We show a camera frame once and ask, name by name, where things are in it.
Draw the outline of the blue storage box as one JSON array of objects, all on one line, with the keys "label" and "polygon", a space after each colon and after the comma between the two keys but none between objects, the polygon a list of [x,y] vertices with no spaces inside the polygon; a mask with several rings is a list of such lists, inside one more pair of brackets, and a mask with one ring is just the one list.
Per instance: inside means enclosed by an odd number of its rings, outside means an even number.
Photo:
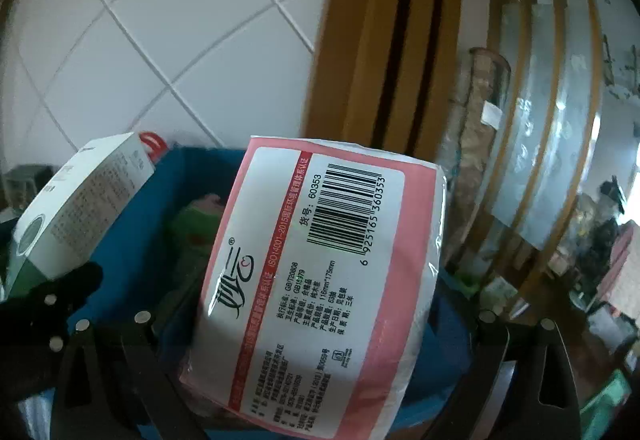
[{"label": "blue storage box", "polygon": [[[91,256],[103,269],[103,281],[86,304],[67,320],[122,322],[142,309],[153,310],[182,278],[183,247],[170,224],[178,212],[207,194],[228,198],[244,153],[228,148],[173,148],[157,164],[100,241]],[[392,432],[416,428],[442,410],[454,386],[471,365],[466,304],[442,275],[435,288],[416,368]]]}]

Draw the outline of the dark green gift bag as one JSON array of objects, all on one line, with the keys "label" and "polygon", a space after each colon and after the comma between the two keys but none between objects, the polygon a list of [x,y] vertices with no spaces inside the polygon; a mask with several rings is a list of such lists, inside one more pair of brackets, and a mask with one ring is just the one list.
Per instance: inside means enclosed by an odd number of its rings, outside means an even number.
[{"label": "dark green gift bag", "polygon": [[2,174],[4,194],[14,212],[24,212],[27,206],[53,176],[48,165],[18,165]]}]

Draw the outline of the white green carton box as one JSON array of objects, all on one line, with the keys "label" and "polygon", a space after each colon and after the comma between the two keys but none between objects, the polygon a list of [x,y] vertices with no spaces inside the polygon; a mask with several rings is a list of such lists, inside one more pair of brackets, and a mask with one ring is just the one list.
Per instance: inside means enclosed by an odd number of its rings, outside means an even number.
[{"label": "white green carton box", "polygon": [[153,172],[133,132],[94,139],[83,146],[18,218],[10,241],[4,296],[24,296],[85,264]]}]

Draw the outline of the rolled patterned mat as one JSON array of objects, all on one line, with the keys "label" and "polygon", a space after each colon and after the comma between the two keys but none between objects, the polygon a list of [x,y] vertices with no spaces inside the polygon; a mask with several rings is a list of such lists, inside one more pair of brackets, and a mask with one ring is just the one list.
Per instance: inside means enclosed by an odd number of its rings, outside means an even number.
[{"label": "rolled patterned mat", "polygon": [[444,258],[458,251],[480,204],[480,187],[501,124],[511,67],[499,53],[474,47],[460,61],[438,159],[448,188]]}]

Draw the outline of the red toy suitcase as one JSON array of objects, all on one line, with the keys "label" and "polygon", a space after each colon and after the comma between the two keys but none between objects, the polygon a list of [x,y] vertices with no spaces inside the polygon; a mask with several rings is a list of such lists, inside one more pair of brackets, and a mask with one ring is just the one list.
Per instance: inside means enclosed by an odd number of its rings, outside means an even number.
[{"label": "red toy suitcase", "polygon": [[138,136],[153,164],[156,164],[169,151],[168,144],[155,132],[142,131]]}]

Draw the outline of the wooden slatted glass partition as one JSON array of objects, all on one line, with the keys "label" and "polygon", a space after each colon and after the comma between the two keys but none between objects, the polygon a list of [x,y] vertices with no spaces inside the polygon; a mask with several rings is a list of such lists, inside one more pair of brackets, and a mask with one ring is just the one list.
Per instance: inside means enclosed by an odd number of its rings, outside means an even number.
[{"label": "wooden slatted glass partition", "polygon": [[515,272],[525,295],[570,224],[598,138],[597,0],[490,0],[487,47],[510,82],[457,272],[473,290]]}]

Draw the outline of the pink white tissue pack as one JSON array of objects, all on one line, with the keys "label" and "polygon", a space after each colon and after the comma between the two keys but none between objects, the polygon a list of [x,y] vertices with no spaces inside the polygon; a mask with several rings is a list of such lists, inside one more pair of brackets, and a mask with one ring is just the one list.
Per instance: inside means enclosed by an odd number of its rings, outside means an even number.
[{"label": "pink white tissue pack", "polygon": [[181,382],[278,434],[381,439],[438,275],[446,180],[349,143],[250,140]]}]

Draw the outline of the pink green wipes pack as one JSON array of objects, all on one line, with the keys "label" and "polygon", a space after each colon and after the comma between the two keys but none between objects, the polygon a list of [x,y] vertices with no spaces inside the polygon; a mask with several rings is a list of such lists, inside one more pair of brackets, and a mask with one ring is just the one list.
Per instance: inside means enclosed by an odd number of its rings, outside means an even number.
[{"label": "pink green wipes pack", "polygon": [[217,194],[207,194],[179,210],[169,223],[176,247],[209,258],[224,215],[224,201]]}]

